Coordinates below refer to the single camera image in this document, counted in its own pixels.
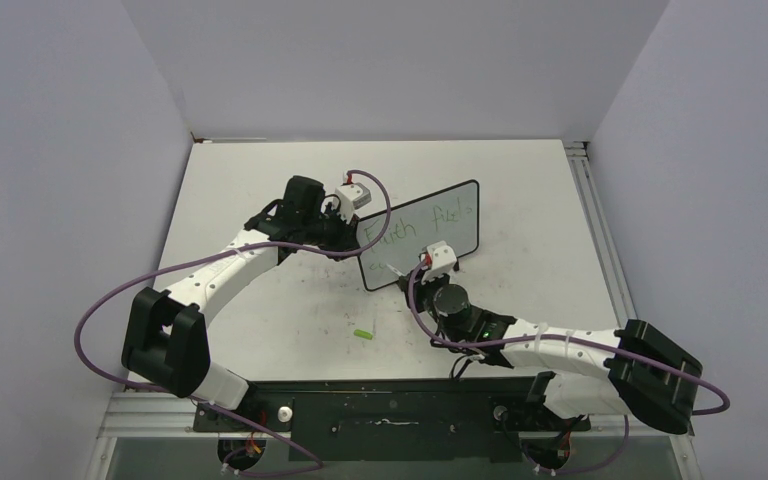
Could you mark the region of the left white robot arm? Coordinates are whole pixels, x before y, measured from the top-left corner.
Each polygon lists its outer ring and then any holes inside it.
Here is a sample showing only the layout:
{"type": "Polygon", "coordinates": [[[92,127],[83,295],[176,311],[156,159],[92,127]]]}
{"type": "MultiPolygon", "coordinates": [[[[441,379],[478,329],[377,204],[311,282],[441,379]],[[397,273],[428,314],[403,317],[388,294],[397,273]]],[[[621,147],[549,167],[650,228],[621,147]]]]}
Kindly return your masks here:
{"type": "Polygon", "coordinates": [[[351,181],[327,194],[321,182],[294,176],[283,196],[251,217],[229,242],[223,258],[207,263],[163,290],[146,287],[134,298],[122,364],[169,393],[219,406],[231,429],[250,428],[258,403],[243,377],[211,358],[208,327],[216,315],[258,276],[305,245],[342,259],[358,249],[356,212],[371,200],[351,181]]]}

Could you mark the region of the black framed small whiteboard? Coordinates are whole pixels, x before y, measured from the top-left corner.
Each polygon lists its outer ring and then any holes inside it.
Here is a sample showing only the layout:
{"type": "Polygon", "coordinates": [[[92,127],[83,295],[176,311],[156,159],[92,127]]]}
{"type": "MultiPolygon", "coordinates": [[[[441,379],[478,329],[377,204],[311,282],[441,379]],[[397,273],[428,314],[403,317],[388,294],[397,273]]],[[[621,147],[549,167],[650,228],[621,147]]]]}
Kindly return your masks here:
{"type": "Polygon", "coordinates": [[[395,206],[384,236],[358,257],[363,287],[369,292],[397,282],[385,264],[405,275],[426,246],[445,241],[462,258],[480,245],[480,184],[471,179],[395,206]]]}

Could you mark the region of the white whiteboard marker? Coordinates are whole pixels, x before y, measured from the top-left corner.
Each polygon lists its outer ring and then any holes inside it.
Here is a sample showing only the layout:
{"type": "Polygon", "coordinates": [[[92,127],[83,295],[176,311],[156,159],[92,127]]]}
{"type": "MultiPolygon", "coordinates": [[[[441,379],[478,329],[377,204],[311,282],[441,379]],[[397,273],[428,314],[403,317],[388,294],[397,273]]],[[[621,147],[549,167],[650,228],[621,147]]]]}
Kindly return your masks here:
{"type": "Polygon", "coordinates": [[[394,275],[396,275],[397,277],[403,277],[403,276],[405,276],[405,274],[404,274],[402,271],[400,271],[399,269],[397,269],[397,268],[396,268],[396,267],[394,267],[393,265],[391,265],[391,264],[389,264],[389,263],[388,263],[388,264],[385,264],[385,266],[386,266],[386,267],[387,267],[387,268],[388,268],[388,269],[389,269],[389,270],[390,270],[390,271],[391,271],[391,272],[392,272],[394,275]]]}

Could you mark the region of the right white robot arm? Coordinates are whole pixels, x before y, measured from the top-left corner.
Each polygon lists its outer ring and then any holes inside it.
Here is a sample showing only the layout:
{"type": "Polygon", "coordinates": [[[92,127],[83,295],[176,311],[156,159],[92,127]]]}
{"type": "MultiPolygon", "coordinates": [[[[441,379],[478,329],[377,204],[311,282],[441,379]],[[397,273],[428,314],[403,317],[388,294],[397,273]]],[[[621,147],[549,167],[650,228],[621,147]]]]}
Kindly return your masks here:
{"type": "Polygon", "coordinates": [[[398,279],[430,344],[489,366],[537,368],[525,402],[529,421],[628,415],[668,434],[690,429],[703,367],[684,348],[639,319],[619,329],[576,330],[536,324],[473,304],[448,275],[398,279]]]}

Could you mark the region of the green marker cap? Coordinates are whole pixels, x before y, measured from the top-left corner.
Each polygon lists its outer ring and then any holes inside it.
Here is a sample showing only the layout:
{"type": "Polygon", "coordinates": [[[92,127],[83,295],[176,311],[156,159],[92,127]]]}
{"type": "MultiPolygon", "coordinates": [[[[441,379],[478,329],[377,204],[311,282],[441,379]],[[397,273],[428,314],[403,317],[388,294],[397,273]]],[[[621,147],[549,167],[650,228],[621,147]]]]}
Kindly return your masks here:
{"type": "Polygon", "coordinates": [[[361,330],[361,329],[355,329],[353,331],[353,335],[358,337],[358,338],[365,339],[365,340],[373,340],[374,339],[374,334],[372,332],[369,332],[369,331],[366,331],[366,330],[361,330]]]}

